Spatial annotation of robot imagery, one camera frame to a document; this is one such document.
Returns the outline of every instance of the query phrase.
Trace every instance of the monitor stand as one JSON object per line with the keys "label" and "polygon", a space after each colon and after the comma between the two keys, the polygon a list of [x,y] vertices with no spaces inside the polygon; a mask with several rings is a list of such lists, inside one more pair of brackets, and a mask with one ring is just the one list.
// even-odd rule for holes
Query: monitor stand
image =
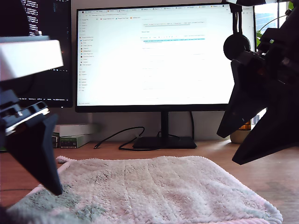
{"label": "monitor stand", "polygon": [[160,149],[160,148],[196,148],[191,137],[171,137],[168,129],[169,112],[161,112],[161,137],[141,137],[133,145],[135,149]]}

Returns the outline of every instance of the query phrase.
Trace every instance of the second monitor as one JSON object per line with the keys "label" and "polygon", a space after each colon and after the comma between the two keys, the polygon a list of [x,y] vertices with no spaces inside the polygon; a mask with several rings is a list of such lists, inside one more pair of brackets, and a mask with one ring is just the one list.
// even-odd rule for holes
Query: second monitor
{"label": "second monitor", "polygon": [[[242,15],[254,50],[253,7]],[[77,20],[76,111],[166,112],[166,125],[168,111],[225,110],[228,4],[79,9]]]}

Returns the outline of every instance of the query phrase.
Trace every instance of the headphones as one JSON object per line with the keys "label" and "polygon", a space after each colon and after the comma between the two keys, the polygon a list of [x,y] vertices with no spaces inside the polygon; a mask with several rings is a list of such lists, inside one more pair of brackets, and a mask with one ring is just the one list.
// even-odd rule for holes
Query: headphones
{"label": "headphones", "polygon": [[[250,51],[250,42],[242,32],[242,6],[229,4],[233,14],[233,33],[224,42],[223,51],[229,60],[236,59],[242,52]],[[239,20],[239,32],[237,31],[237,23]]]}

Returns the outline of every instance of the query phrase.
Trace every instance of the monitor screen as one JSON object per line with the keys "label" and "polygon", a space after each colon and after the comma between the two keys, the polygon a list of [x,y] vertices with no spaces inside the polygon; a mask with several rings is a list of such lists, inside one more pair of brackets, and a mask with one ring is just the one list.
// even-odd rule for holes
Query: monitor screen
{"label": "monitor screen", "polygon": [[59,40],[64,65],[22,77],[17,85],[8,81],[6,88],[15,91],[22,106],[44,101],[49,107],[72,107],[71,0],[21,1],[28,16],[30,35],[38,30]]}
{"label": "monitor screen", "polygon": [[[242,15],[254,51],[254,8]],[[225,109],[217,105],[234,86],[223,53],[233,33],[228,4],[82,9],[77,17],[77,111]]]}

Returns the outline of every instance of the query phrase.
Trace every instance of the monitor base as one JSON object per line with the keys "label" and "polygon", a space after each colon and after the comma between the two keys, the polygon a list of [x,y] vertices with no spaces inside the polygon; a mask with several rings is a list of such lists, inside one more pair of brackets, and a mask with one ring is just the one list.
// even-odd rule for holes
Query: monitor base
{"label": "monitor base", "polygon": [[154,149],[154,148],[171,148],[171,149],[188,149],[196,148],[194,140],[190,137],[169,137],[162,139],[161,137],[141,137],[133,145],[135,149]]}

